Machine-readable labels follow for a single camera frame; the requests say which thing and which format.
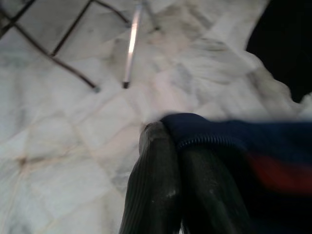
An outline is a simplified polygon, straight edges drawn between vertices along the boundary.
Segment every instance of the red stripe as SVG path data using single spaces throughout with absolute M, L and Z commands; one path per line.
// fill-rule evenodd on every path
M 312 194 L 312 167 L 255 154 L 249 154 L 248 161 L 267 188 L 278 192 Z

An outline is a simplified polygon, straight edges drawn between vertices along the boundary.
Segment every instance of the navy blue fabric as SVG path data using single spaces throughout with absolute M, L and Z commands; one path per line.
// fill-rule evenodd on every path
M 312 122 L 212 122 L 191 113 L 168 115 L 161 121 L 176 145 L 206 135 L 230 140 L 239 149 L 284 162 L 312 164 Z

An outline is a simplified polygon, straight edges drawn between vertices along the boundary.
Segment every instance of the metal rod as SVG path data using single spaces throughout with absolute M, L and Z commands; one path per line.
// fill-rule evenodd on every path
M 0 13 L 4 15 L 9 21 L 11 21 L 10 16 L 0 8 Z M 52 60 L 57 65 L 63 67 L 67 71 L 71 72 L 84 82 L 86 82 L 96 93 L 100 91 L 100 88 L 93 84 L 92 81 L 90 81 L 84 74 L 77 71 L 75 68 L 67 65 L 66 63 L 62 62 L 61 60 L 54 58 L 49 55 L 49 53 L 41 46 L 39 45 L 21 26 L 19 26 L 16 22 L 13 23 L 13 26 L 29 41 L 30 44 L 32 44 L 37 50 L 39 50 L 43 55 L 45 55 L 47 58 Z
M 151 19 L 151 22 L 152 22 L 152 24 L 153 24 L 153 26 L 154 26 L 154 29 L 155 29 L 155 30 L 159 30 L 159 29 L 160 29 L 159 23 L 158 23 L 158 21 L 157 21 L 155 15 L 154 15 L 154 13 L 153 13 L 153 11 L 152 11 L 152 8 L 151 8 L 150 4 L 148 3 L 147 0 L 143 0 L 143 1 L 142 1 L 142 4 L 143 4 L 143 6 L 144 6 L 145 9 L 146 9 L 147 14 L 150 16 L 150 19 Z
M 130 42 L 129 42 L 129 49 L 128 49 L 128 56 L 126 61 L 126 69 L 125 69 L 125 77 L 123 80 L 123 88 L 127 89 L 130 84 L 130 76 L 132 71 L 132 64 L 133 64 L 133 56 L 136 48 L 137 42 L 137 33 L 139 29 L 141 14 L 142 14 L 142 4 L 136 5 L 136 11 L 133 15 L 133 21 L 131 26 L 130 32 Z
M 13 24 L 24 15 L 24 13 L 29 9 L 29 7 L 31 7 L 35 3 L 35 1 L 37 0 L 30 0 L 29 2 L 27 2 L 26 5 L 24 5 L 23 8 L 14 17 L 11 18 L 9 23 L 2 28 L 1 33 L 4 35 L 13 26 Z
M 88 10 L 88 8 L 90 7 L 91 3 L 93 0 L 89 0 L 87 2 L 87 4 L 85 4 L 84 8 L 80 11 L 79 15 L 77 16 L 77 18 L 75 19 L 75 21 L 72 23 L 72 25 L 69 27 L 69 29 L 67 30 L 67 32 L 65 33 L 65 35 L 62 37 L 62 39 L 60 40 L 60 42 L 58 43 L 58 45 L 55 47 L 55 49 L 53 50 L 53 52 L 51 53 L 51 56 L 55 56 L 58 51 L 61 49 L 61 47 L 63 46 L 63 44 L 66 42 L 66 40 L 68 39 L 68 37 L 70 36 L 70 34 L 72 33 L 72 31 L 74 30 L 74 28 L 77 26 L 77 24 L 79 23 L 79 21 L 81 20 L 81 18 L 83 17 L 84 13 Z
M 100 1 L 100 0 L 92 0 L 94 2 L 96 2 L 97 4 L 104 6 L 110 10 L 112 10 L 115 14 L 117 14 L 125 23 L 127 27 L 130 27 L 130 20 L 128 20 L 121 12 L 119 12 L 118 10 L 116 10 L 114 7 Z

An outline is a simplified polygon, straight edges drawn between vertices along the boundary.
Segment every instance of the marble floor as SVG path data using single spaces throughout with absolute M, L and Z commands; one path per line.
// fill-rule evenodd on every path
M 38 0 L 20 20 L 52 49 L 86 0 Z M 128 0 L 107 0 L 131 16 Z M 11 29 L 0 40 L 0 234 L 116 234 L 142 126 L 165 113 L 211 120 L 312 117 L 244 51 L 267 0 L 153 0 L 132 84 L 121 88 L 129 30 L 93 5 L 58 58 L 84 83 Z

